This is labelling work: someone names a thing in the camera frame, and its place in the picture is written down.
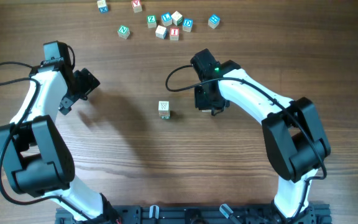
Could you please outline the green W wooden block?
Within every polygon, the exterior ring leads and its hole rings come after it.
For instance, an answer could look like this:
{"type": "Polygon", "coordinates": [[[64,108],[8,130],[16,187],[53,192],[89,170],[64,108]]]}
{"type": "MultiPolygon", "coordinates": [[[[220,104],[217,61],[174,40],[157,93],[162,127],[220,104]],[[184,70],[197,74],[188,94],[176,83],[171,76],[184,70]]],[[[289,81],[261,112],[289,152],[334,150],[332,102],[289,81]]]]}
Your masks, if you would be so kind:
{"type": "Polygon", "coordinates": [[[158,102],[158,112],[159,113],[170,112],[169,102],[168,101],[159,101],[158,102]]]}

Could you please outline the red 6 wooden block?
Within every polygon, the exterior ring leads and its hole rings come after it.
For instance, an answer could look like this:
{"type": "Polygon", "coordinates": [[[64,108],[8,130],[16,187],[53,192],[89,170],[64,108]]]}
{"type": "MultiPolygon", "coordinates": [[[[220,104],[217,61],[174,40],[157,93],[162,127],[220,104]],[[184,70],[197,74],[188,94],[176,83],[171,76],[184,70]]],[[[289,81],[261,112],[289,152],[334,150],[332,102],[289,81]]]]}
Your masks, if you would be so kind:
{"type": "Polygon", "coordinates": [[[159,116],[170,116],[170,112],[166,112],[166,113],[160,113],[159,116]]]}

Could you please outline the green N wooden block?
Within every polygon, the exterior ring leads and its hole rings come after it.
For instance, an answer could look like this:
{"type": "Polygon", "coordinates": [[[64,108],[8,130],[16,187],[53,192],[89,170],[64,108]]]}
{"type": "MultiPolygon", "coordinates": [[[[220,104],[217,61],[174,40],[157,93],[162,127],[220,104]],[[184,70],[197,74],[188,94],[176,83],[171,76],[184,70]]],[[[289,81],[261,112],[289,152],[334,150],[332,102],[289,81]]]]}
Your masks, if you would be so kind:
{"type": "Polygon", "coordinates": [[[117,33],[118,33],[118,36],[123,39],[127,39],[131,34],[129,28],[124,25],[120,25],[120,27],[117,30],[117,33]]]}

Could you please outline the red I wooden block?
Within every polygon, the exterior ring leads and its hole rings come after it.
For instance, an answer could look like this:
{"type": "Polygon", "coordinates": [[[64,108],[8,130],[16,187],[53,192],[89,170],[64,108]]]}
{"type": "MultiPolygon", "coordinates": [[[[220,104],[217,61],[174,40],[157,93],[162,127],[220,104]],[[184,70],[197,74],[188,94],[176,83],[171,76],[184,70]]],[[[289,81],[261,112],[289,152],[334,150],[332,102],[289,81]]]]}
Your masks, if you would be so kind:
{"type": "Polygon", "coordinates": [[[179,28],[172,27],[170,29],[170,40],[178,41],[180,37],[179,28]]]}

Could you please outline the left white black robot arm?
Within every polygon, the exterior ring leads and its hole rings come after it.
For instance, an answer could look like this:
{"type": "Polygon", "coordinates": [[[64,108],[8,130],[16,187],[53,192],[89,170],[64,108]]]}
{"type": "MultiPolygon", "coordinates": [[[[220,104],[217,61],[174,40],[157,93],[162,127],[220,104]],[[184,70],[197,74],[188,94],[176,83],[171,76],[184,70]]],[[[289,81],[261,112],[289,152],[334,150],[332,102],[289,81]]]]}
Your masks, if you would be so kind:
{"type": "Polygon", "coordinates": [[[16,205],[51,200],[61,206],[56,223],[120,223],[106,197],[75,174],[73,157],[55,125],[99,86],[87,70],[75,70],[66,43],[44,44],[45,59],[30,67],[26,98],[7,125],[0,126],[0,193],[16,205]]]}

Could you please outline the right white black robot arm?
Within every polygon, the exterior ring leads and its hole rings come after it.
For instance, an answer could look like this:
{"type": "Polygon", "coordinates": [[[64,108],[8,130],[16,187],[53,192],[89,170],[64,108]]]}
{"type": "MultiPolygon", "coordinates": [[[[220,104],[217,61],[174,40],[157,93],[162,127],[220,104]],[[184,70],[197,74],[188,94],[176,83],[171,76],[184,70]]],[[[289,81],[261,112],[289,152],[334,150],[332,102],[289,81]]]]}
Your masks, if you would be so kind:
{"type": "Polygon", "coordinates": [[[234,103],[262,127],[269,163],[279,176],[273,200],[279,214],[294,221],[306,210],[312,180],[331,146],[313,102],[293,100],[253,80],[239,64],[219,63],[208,49],[190,60],[200,84],[195,88],[199,110],[223,111],[234,103]]]}

